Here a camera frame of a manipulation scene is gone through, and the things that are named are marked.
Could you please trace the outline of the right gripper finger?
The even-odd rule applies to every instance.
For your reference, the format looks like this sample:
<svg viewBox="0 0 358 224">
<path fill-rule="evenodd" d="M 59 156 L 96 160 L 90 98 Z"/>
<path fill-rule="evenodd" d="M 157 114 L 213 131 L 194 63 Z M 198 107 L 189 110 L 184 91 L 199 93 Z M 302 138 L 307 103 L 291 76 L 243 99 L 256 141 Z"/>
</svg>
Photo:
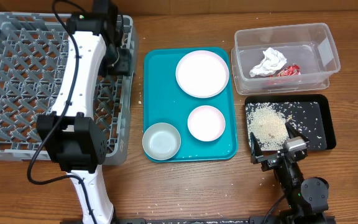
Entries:
<svg viewBox="0 0 358 224">
<path fill-rule="evenodd" d="M 304 140 L 304 142 L 309 142 L 309 139 L 304 136 L 303 134 L 301 134 L 298 130 L 296 130 L 289 122 L 285 123 L 285 127 L 288 133 L 288 136 L 290 137 L 290 139 L 292 138 L 296 138 L 296 137 L 301 137 L 302 140 Z"/>
<path fill-rule="evenodd" d="M 264 157 L 264 155 L 262 153 L 262 150 L 260 149 L 260 146 L 258 144 L 257 138 L 255 137 L 253 132 L 250 133 L 250 139 L 251 139 L 251 145 L 250 145 L 251 157 L 250 157 L 250 161 L 253 164 L 258 164 L 258 163 L 260 163 L 260 160 Z"/>
</svg>

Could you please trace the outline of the white rice bowl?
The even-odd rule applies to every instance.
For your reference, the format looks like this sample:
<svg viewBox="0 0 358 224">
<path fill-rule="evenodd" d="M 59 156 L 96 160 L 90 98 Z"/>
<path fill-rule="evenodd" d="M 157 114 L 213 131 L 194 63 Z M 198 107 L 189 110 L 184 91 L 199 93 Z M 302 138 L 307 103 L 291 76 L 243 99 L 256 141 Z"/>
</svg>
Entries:
<svg viewBox="0 0 358 224">
<path fill-rule="evenodd" d="M 215 107 L 202 105 L 195 108 L 188 117 L 188 130 L 199 141 L 210 142 L 221 137 L 226 120 Z"/>
</svg>

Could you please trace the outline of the red snack wrapper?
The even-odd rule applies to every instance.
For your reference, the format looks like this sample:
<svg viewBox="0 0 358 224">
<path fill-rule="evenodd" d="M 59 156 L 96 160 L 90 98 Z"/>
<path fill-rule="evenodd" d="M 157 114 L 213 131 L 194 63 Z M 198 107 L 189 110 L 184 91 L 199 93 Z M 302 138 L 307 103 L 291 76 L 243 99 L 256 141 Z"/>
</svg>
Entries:
<svg viewBox="0 0 358 224">
<path fill-rule="evenodd" d="M 284 80 L 283 77 L 295 76 L 300 74 L 300 67 L 297 64 L 289 65 L 287 68 L 282 69 L 278 73 L 269 75 L 267 77 L 267 80 L 264 81 L 264 85 L 272 86 L 284 84 L 286 80 Z"/>
</svg>

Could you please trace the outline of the white napkin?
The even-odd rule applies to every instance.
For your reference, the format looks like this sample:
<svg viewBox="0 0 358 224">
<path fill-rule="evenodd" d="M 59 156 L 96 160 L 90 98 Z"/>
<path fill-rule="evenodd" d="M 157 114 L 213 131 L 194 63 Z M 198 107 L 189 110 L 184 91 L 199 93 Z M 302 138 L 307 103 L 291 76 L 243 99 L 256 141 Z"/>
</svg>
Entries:
<svg viewBox="0 0 358 224">
<path fill-rule="evenodd" d="M 261 62 L 254 66 L 249 75 L 254 78 L 256 76 L 267 77 L 274 75 L 276 71 L 282 69 L 287 63 L 287 58 L 278 50 L 271 47 L 263 51 L 264 58 Z"/>
</svg>

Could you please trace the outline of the large white plate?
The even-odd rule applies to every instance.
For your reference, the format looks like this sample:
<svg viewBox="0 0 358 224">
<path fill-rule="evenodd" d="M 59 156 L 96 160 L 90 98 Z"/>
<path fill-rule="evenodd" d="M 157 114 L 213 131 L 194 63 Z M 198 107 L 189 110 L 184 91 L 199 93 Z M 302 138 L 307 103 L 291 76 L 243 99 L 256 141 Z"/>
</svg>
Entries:
<svg viewBox="0 0 358 224">
<path fill-rule="evenodd" d="M 175 70 L 179 87 L 195 98 L 211 98 L 229 82 L 229 68 L 218 54 L 195 50 L 180 59 Z"/>
</svg>

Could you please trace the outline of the grey metal bowl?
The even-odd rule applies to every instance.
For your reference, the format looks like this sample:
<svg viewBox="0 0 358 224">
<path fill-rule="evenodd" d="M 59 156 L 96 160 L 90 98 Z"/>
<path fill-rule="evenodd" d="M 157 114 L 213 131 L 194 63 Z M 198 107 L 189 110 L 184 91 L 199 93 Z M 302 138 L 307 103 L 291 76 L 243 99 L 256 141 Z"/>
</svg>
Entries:
<svg viewBox="0 0 358 224">
<path fill-rule="evenodd" d="M 157 161 L 171 159 L 179 151 L 180 146 L 180 133 L 168 123 L 151 125 L 142 137 L 142 147 L 145 154 Z"/>
</svg>

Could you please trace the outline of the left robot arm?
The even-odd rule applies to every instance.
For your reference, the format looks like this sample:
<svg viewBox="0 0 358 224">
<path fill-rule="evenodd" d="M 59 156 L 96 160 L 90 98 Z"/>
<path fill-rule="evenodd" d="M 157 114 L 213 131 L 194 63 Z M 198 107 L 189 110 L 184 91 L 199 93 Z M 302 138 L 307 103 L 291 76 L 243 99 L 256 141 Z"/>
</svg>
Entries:
<svg viewBox="0 0 358 224">
<path fill-rule="evenodd" d="M 70 179 L 83 223 L 117 223 L 102 173 L 108 141 L 94 121 L 93 103 L 98 77 L 131 74 L 132 55 L 122 46 L 124 19 L 111 1 L 94 1 L 90 12 L 80 8 L 61 25 L 68 34 L 67 64 L 50 114 L 37 117 L 42 142 L 27 168 L 27 178 L 36 185 Z M 42 181 L 32 178 L 42 149 L 65 175 Z"/>
</svg>

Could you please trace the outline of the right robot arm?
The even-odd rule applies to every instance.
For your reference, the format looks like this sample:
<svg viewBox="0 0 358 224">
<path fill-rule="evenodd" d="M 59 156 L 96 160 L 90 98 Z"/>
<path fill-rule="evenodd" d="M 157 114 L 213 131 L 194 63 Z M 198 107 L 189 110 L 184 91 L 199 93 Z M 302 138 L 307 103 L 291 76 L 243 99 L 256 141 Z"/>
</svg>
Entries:
<svg viewBox="0 0 358 224">
<path fill-rule="evenodd" d="M 270 208 L 262 223 L 336 223 L 334 216 L 327 216 L 329 209 L 329 184 L 321 177 L 305 179 L 298 161 L 307 157 L 309 139 L 292 125 L 285 123 L 289 138 L 275 154 L 264 156 L 254 133 L 250 133 L 253 164 L 260 164 L 262 171 L 273 170 L 283 190 Z"/>
</svg>

